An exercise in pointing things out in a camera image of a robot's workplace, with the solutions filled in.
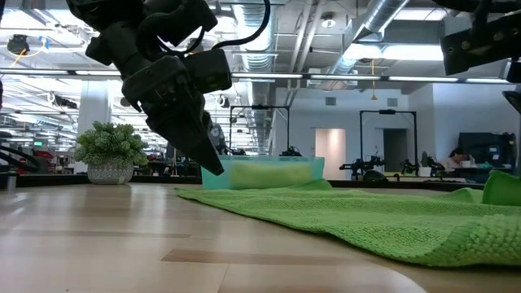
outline metal frame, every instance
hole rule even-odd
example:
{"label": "metal frame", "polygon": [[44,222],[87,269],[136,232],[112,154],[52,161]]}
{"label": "metal frame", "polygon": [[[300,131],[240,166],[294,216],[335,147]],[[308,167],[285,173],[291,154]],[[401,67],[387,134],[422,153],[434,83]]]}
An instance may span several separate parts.
{"label": "metal frame", "polygon": [[[67,77],[82,80],[109,80],[121,77],[117,70],[85,70],[85,69],[31,69],[31,68],[0,68],[0,75],[27,77]],[[334,75],[309,73],[272,73],[272,72],[232,72],[235,79],[249,80],[306,80],[306,81],[381,81],[381,82],[412,82],[412,83],[447,83],[470,85],[512,85],[498,78],[456,78],[456,77],[394,77],[373,75]]]}
{"label": "metal frame", "polygon": [[377,113],[379,115],[412,114],[414,124],[414,162],[418,165],[418,126],[416,123],[416,111],[395,111],[395,110],[362,110],[360,111],[360,158],[364,159],[364,113]]}
{"label": "metal frame", "polygon": [[234,109],[252,109],[252,110],[285,109],[287,111],[287,123],[286,123],[286,129],[287,129],[287,149],[290,148],[290,107],[288,107],[288,106],[262,106],[262,105],[256,105],[256,106],[230,106],[230,147],[231,147],[231,135],[233,133],[231,125],[232,125],[232,120],[234,119],[234,113],[233,113]]}

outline ceiling duct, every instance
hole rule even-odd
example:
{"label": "ceiling duct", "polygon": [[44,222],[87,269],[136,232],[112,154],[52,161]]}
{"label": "ceiling duct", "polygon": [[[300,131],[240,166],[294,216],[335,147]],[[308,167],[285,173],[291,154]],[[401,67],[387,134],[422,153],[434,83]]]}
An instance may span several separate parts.
{"label": "ceiling duct", "polygon": [[[383,30],[398,15],[398,12],[407,5],[409,0],[371,0],[367,7],[367,12],[358,19],[349,21],[344,36],[346,51],[336,61],[335,65],[329,70],[329,74],[347,75],[357,63],[358,59],[353,58],[348,48],[354,42],[371,36],[383,33]],[[320,86],[322,90],[343,90],[347,85],[342,81],[326,81]]]}
{"label": "ceiling duct", "polygon": [[[255,32],[264,19],[264,5],[235,5],[233,6],[235,17],[238,21],[238,37],[248,37]],[[243,66],[246,72],[272,72],[274,57],[272,55],[263,55],[259,52],[271,51],[274,45],[274,13],[271,14],[268,27],[253,42],[242,45],[242,50],[255,52],[255,54],[244,54]],[[266,82],[250,82],[248,84],[248,100],[251,105],[272,105],[274,97],[270,94],[272,84]],[[270,129],[270,121],[273,111],[252,110],[252,123],[259,144],[259,154],[268,152],[268,138]]]}

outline door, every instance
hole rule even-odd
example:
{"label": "door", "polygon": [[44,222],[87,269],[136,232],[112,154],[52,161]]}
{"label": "door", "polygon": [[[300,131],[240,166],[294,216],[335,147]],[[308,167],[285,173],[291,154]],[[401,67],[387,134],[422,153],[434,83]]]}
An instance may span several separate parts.
{"label": "door", "polygon": [[401,172],[400,162],[408,158],[407,129],[383,130],[383,158],[385,172]]}
{"label": "door", "polygon": [[347,171],[339,170],[347,163],[345,129],[316,129],[315,156],[326,159],[325,179],[346,180]]}

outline table surface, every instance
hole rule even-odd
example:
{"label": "table surface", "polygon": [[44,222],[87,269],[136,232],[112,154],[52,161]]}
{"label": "table surface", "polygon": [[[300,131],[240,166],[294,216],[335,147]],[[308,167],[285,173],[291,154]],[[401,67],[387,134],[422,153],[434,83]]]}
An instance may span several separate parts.
{"label": "table surface", "polygon": [[385,260],[180,199],[173,185],[18,189],[0,194],[0,217],[9,293],[521,291],[519,268]]}

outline green cloth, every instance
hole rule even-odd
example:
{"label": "green cloth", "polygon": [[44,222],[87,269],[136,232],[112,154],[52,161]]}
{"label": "green cloth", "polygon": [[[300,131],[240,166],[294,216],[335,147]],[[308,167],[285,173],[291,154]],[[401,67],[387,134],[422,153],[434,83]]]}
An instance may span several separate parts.
{"label": "green cloth", "polygon": [[185,199],[292,229],[333,234],[405,262],[521,265],[521,207],[482,204],[483,192],[441,196],[334,190],[327,181],[268,190],[179,190]]}
{"label": "green cloth", "polygon": [[492,171],[483,191],[483,203],[521,207],[521,179]]}
{"label": "green cloth", "polygon": [[235,161],[230,169],[232,190],[288,187],[312,180],[313,165],[310,163],[272,165]]}

